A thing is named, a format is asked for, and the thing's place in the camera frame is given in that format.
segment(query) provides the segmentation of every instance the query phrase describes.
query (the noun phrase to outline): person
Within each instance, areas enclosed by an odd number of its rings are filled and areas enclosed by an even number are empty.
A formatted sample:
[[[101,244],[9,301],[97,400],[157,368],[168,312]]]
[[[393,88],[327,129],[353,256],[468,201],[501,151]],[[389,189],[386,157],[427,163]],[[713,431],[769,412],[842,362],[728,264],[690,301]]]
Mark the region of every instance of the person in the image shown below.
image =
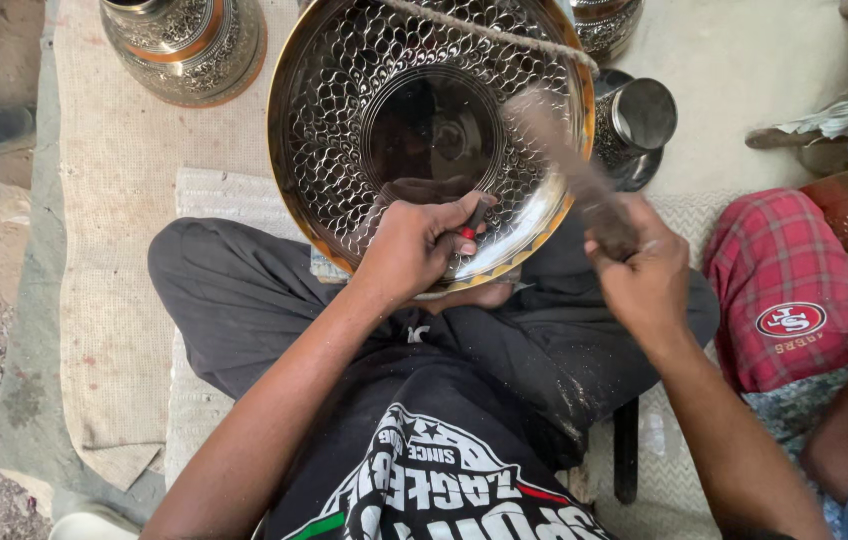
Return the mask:
[[[233,222],[158,234],[150,272],[190,364],[237,402],[143,539],[249,538],[265,514],[263,537],[293,540],[613,538],[554,472],[658,378],[728,537],[830,537],[704,356],[713,292],[640,197],[622,198],[642,246],[626,263],[569,217],[528,287],[411,300],[477,250],[455,231],[481,197],[394,202],[343,287],[310,276],[309,246]]]
[[[727,382],[848,540],[848,253],[807,195],[778,188],[728,205],[703,269],[718,293]]]

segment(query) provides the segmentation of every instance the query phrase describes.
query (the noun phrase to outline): knee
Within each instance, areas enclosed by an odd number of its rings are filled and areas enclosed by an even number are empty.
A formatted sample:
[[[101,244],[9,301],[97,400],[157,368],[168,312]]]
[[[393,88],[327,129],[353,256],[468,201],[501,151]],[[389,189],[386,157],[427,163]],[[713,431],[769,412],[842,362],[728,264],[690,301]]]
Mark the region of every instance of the knee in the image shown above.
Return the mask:
[[[798,190],[784,187],[744,195],[730,203],[725,214],[728,217],[733,216],[735,221],[746,220],[754,215],[761,216],[760,219],[766,219],[768,210],[771,215],[777,216],[803,216],[807,219],[823,216],[820,208],[810,197]],[[724,220],[725,216],[721,216],[720,221]]]
[[[147,250],[147,271],[155,285],[184,263],[184,242],[194,235],[206,234],[206,220],[182,217],[168,224],[154,236]]]

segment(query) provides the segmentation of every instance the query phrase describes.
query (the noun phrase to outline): engraved metal cup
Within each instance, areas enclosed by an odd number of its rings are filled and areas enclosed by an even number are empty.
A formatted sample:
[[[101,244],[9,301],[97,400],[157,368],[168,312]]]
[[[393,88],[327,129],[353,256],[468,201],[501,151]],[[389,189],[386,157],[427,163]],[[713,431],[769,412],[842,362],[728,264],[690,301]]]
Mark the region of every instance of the engraved metal cup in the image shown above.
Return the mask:
[[[107,39],[146,89],[212,107],[257,78],[267,30],[257,0],[100,0]]]
[[[595,104],[594,151],[608,170],[662,148],[677,129],[677,104],[663,84],[635,79]]]

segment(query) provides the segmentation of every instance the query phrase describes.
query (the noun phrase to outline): hand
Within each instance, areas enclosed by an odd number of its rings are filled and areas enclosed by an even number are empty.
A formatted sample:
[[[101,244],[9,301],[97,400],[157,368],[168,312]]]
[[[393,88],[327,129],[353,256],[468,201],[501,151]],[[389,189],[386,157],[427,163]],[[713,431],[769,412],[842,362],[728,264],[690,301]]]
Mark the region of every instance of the hand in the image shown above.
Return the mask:
[[[619,195],[640,238],[640,251],[620,263],[589,239],[584,250],[600,277],[611,313],[645,351],[689,332],[688,245],[636,194]]]
[[[514,292],[513,283],[495,283],[490,281],[478,286],[464,290],[456,290],[446,296],[433,300],[411,300],[410,306],[417,306],[427,310],[431,315],[441,313],[443,310],[457,308],[459,306],[476,306],[484,310],[496,310],[510,298]]]
[[[473,255],[478,251],[474,240],[456,231],[474,213],[482,197],[491,204],[497,202],[479,191],[444,204],[394,202],[383,213],[381,225],[347,287],[382,302],[382,307],[390,311],[429,289],[447,271],[452,254]],[[484,229],[486,225],[481,223],[478,233]]]

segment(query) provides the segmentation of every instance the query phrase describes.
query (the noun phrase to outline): leg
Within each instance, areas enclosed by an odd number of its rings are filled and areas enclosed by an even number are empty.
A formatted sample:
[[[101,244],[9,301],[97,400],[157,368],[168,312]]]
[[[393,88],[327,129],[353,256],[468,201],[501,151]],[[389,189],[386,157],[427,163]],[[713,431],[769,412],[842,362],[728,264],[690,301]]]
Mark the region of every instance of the leg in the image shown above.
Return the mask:
[[[310,275],[310,246],[222,219],[171,223],[148,263],[194,372],[236,399],[341,289]]]
[[[569,216],[524,266],[531,284],[501,308],[455,307],[430,322],[429,342],[460,351],[527,400],[583,449],[584,431],[658,382],[608,310]],[[692,271],[688,322],[704,345],[718,325],[713,291]]]

